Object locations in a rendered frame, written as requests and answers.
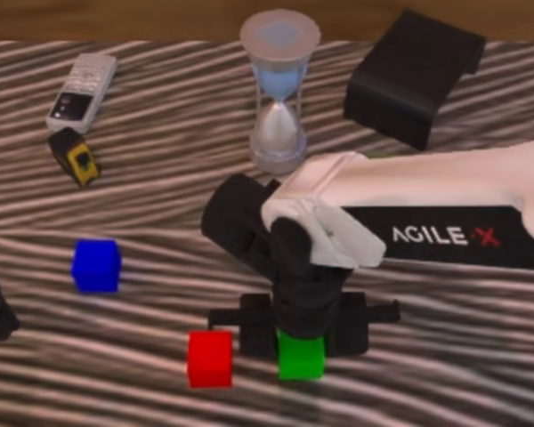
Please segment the remote control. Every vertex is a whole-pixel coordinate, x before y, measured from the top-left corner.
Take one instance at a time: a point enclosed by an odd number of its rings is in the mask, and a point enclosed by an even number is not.
[[[45,119],[47,127],[53,132],[70,127],[86,133],[116,69],[117,59],[112,56],[81,53]]]

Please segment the yellow and black tape measure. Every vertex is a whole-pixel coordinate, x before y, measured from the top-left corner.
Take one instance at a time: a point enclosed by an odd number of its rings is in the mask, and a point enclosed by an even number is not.
[[[86,186],[101,175],[101,169],[95,164],[93,153],[85,143],[85,138],[70,127],[54,133],[48,142],[61,168],[79,187]]]

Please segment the sand timer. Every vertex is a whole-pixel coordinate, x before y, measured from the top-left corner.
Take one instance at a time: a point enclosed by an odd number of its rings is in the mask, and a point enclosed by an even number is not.
[[[306,154],[301,127],[302,85],[311,54],[320,41],[319,28],[299,12],[274,10],[249,18],[240,36],[256,86],[251,158],[267,173],[290,173]]]

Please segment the blue cube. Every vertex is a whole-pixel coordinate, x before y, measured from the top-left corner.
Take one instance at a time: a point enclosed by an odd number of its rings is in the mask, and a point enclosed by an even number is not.
[[[121,272],[121,254],[115,240],[78,240],[71,276],[79,292],[115,293]]]

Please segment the striped fabric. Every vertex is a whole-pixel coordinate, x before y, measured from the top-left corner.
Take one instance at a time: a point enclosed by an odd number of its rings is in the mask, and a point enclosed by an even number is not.
[[[310,152],[411,149],[342,119],[367,44],[322,45],[304,83]],[[45,114],[80,52],[119,58],[87,139],[103,176],[79,190],[51,157]],[[403,320],[316,383],[234,360],[234,387],[187,385],[188,332],[268,284],[198,221],[249,162],[251,69],[238,44],[0,42],[0,285],[23,328],[0,343],[0,427],[534,426],[534,272],[388,262],[348,288],[398,298]],[[443,107],[431,150],[534,138],[534,44],[490,44]],[[117,239],[117,295],[78,294],[78,238]]]

